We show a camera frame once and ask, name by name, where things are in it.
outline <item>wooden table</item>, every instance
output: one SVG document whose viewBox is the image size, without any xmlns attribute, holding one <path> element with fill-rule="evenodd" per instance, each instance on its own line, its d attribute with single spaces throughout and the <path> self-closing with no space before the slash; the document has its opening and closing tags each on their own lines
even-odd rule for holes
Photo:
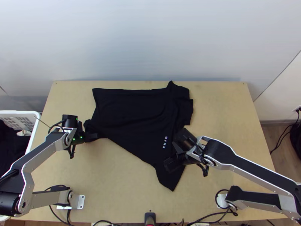
<svg viewBox="0 0 301 226">
<path fill-rule="evenodd" d="M 62 114 L 78 115 L 84 122 L 92 117 L 95 102 L 92 88 L 157 89 L 163 81 L 57 81 L 49 93 L 42 118 L 52 125 Z M 175 82 L 190 90 L 194 99 L 191 125 L 195 136 L 206 135 L 230 145 L 238 155 L 274 170 L 267 144 L 246 83 Z M 48 128 L 40 123 L 33 147 L 44 141 Z M 210 168 L 204 178 L 196 165 L 186 167 L 174 192 L 162 186 L 155 169 L 109 139 L 78 145 L 74 159 L 65 151 L 55 153 L 33 172 L 35 191 L 65 184 L 85 194 L 83 210 L 73 210 L 73 222 L 109 220 L 115 223 L 144 221 L 145 212 L 155 212 L 157 222 L 194 221 L 214 212 L 214 196 L 220 189 L 238 185 L 245 191 L 270 192 L 230 171 Z M 225 221 L 284 218 L 256 209 L 228 214 Z M 59 211 L 65 219 L 66 212 Z M 208 220 L 217 220 L 214 216 Z M 31 210 L 23 220 L 56 221 L 48 207 Z"/>
</svg>

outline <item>robotic arm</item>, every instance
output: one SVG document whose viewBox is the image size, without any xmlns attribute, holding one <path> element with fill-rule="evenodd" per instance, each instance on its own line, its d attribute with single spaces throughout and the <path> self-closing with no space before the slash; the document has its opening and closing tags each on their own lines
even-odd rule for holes
<svg viewBox="0 0 301 226">
<path fill-rule="evenodd" d="M 58 205 L 61 209 L 82 209 L 85 196 L 76 194 L 66 186 L 54 186 L 49 191 L 33 192 L 31 172 L 56 151 L 67 150 L 73 158 L 75 145 L 84 143 L 85 133 L 77 116 L 63 115 L 62 129 L 55 128 L 45 142 L 37 146 L 11 165 L 10 170 L 0 178 L 0 214 L 20 217 L 31 209 Z"/>
<path fill-rule="evenodd" d="M 206 136 L 196 138 L 185 128 L 176 135 L 173 145 L 177 155 L 165 161 L 168 171 L 175 170 L 179 164 L 202 163 L 219 170 L 231 170 L 273 191 L 271 194 L 247 192 L 232 186 L 227 194 L 219 195 L 220 206 L 230 206 L 235 211 L 251 207 L 278 212 L 301 224 L 301 183 L 238 156 L 219 140 Z"/>
</svg>

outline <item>white laundry basket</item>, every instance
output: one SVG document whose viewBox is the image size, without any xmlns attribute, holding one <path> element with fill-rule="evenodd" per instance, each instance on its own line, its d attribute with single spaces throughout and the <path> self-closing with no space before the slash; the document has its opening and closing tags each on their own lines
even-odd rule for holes
<svg viewBox="0 0 301 226">
<path fill-rule="evenodd" d="M 0 119 L 7 126 L 14 130 L 32 131 L 25 154 L 30 152 L 32 141 L 39 124 L 37 118 L 40 119 L 40 117 L 41 115 L 36 111 L 0 111 Z M 5 221 L 9 218 L 8 216 L 0 215 L 0 221 Z"/>
</svg>

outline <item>black t-shirt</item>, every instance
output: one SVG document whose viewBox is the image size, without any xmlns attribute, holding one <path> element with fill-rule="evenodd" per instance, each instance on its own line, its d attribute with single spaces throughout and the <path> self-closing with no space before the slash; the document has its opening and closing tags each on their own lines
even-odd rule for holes
<svg viewBox="0 0 301 226">
<path fill-rule="evenodd" d="M 193 100 L 189 89 L 172 81 L 163 89 L 93 89 L 96 109 L 84 123 L 86 133 L 109 138 L 142 161 L 151 164 L 159 182 L 174 190 L 184 170 L 169 174 L 164 160 L 175 155 L 175 133 L 190 124 Z"/>
</svg>

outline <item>power outlet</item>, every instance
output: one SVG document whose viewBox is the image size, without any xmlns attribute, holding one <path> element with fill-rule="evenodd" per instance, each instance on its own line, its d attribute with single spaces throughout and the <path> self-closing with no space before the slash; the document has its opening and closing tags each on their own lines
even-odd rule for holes
<svg viewBox="0 0 301 226">
<path fill-rule="evenodd" d="M 293 109 L 292 111 L 296 111 L 297 109 L 299 109 L 301 107 L 301 105 L 299 105 L 298 107 L 296 107 L 295 109 Z"/>
</svg>

